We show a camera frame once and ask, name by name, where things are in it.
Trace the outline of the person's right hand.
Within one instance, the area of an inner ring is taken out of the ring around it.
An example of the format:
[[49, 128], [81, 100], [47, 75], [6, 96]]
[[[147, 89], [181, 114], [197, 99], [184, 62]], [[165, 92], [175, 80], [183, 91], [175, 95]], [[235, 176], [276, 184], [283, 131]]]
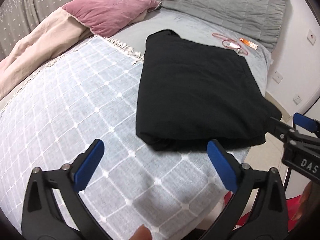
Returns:
[[311, 209], [310, 196], [312, 192], [312, 185], [313, 185], [312, 181], [309, 181], [308, 184], [306, 185], [299, 199], [299, 207], [296, 213], [291, 218], [292, 220], [294, 221], [301, 220], [304, 216], [306, 216], [308, 210]]

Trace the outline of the person's left thumb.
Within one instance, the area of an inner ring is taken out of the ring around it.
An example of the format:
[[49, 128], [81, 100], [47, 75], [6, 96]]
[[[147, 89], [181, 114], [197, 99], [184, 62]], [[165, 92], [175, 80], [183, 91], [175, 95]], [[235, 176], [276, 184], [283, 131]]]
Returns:
[[152, 240], [152, 234], [145, 225], [141, 225], [130, 237], [130, 240]]

